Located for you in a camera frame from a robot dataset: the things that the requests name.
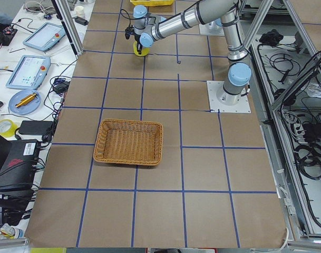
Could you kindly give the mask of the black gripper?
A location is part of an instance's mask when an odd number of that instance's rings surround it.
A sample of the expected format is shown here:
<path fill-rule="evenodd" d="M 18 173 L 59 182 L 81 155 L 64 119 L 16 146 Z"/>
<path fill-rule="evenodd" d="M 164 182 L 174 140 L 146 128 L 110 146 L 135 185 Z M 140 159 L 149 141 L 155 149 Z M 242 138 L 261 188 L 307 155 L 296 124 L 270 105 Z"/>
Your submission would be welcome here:
<path fill-rule="evenodd" d="M 139 36 L 135 36 L 134 37 L 134 44 L 133 44 L 133 50 L 135 53 L 142 53 L 143 52 L 143 46 L 140 43 L 140 37 Z"/>

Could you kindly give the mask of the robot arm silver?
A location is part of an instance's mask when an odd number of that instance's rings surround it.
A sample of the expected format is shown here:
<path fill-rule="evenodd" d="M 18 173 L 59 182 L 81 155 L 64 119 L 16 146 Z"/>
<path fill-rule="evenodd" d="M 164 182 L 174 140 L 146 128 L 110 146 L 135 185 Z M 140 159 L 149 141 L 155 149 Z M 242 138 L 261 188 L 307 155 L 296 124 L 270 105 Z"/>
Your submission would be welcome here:
<path fill-rule="evenodd" d="M 134 36 L 133 50 L 137 56 L 148 54 L 154 42 L 190 29 L 220 20 L 227 42 L 229 70 L 224 84 L 217 91 L 218 100 L 225 105 L 235 105 L 244 95 L 252 75 L 244 33 L 239 19 L 239 1 L 197 1 L 176 15 L 165 18 L 148 12 L 145 5 L 136 5 L 125 38 Z"/>
<path fill-rule="evenodd" d="M 218 19 L 210 22 L 210 23 L 208 24 L 208 27 L 209 27 L 210 30 L 217 30 L 217 29 L 222 28 L 221 19 L 218 18 Z"/>

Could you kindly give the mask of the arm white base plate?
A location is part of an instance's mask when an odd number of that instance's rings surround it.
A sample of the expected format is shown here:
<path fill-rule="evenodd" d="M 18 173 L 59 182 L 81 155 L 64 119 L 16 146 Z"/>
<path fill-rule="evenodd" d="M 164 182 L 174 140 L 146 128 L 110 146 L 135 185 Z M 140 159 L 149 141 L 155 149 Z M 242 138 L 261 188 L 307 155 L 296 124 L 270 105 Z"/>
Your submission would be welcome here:
<path fill-rule="evenodd" d="M 212 23 L 211 25 L 205 24 L 199 25 L 199 32 L 200 35 L 205 36 L 224 36 L 224 32 L 221 26 L 216 25 L 215 23 Z"/>
<path fill-rule="evenodd" d="M 210 111 L 214 113 L 251 113 L 246 89 L 230 95 L 223 89 L 224 81 L 207 81 Z"/>

